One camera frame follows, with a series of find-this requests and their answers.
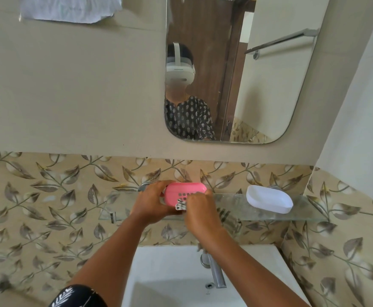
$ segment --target sleeve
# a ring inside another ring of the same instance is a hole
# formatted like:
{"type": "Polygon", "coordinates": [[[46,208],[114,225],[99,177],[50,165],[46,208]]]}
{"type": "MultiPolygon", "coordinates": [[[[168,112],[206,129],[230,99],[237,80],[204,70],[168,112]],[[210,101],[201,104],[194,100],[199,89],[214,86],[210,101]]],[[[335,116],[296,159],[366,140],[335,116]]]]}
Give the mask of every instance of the sleeve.
{"type": "Polygon", "coordinates": [[[210,139],[215,140],[215,132],[212,128],[212,118],[211,111],[208,105],[202,101],[199,104],[200,114],[199,114],[199,125],[198,125],[198,135],[199,140],[210,139]]]}
{"type": "Polygon", "coordinates": [[[71,285],[60,291],[49,307],[107,307],[101,296],[93,289],[71,285]]]}

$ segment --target vr headset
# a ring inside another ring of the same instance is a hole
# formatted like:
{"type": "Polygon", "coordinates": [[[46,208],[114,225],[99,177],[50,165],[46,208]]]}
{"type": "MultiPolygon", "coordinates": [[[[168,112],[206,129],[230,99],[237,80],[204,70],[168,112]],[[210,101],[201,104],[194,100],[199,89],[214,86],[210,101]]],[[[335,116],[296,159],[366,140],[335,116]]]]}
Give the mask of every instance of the vr headset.
{"type": "Polygon", "coordinates": [[[166,59],[165,83],[190,85],[194,81],[195,67],[189,58],[181,57],[179,43],[174,42],[175,57],[166,59]]]}

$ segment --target hand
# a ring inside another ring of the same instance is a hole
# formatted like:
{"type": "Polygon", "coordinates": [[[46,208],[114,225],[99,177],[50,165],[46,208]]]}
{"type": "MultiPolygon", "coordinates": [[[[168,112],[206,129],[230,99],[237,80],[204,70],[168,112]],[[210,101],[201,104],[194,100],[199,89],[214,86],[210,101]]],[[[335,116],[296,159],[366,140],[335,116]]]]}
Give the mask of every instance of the hand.
{"type": "Polygon", "coordinates": [[[186,202],[186,227],[201,243],[212,233],[223,229],[216,211],[214,195],[210,190],[207,190],[205,194],[191,194],[186,202]]]}
{"type": "Polygon", "coordinates": [[[182,214],[175,207],[166,206],[159,202],[163,190],[173,180],[157,181],[147,186],[145,191],[141,191],[131,210],[130,216],[138,218],[144,226],[156,223],[169,215],[182,214]]]}

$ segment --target faucet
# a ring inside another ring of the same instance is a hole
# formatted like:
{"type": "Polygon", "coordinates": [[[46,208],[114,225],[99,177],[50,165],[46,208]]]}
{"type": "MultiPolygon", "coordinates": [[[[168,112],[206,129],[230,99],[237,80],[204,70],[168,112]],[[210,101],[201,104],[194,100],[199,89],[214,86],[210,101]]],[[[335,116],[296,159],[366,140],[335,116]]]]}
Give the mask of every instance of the faucet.
{"type": "Polygon", "coordinates": [[[215,259],[212,257],[212,255],[207,253],[206,250],[204,250],[201,254],[201,264],[205,268],[211,269],[212,278],[214,278],[215,288],[226,288],[225,278],[223,277],[222,269],[220,268],[219,264],[215,261],[215,259]]]}

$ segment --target white sink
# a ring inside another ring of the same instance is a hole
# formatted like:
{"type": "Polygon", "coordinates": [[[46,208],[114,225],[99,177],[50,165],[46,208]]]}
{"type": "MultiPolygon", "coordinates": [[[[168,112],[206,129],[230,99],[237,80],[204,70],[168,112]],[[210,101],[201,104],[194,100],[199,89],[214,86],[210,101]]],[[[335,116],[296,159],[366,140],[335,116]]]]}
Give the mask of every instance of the white sink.
{"type": "MultiPolygon", "coordinates": [[[[242,247],[308,303],[275,246],[242,247]]],[[[122,306],[246,306],[226,274],[226,289],[205,287],[213,278],[200,263],[201,253],[196,246],[138,247],[122,306]]]]}

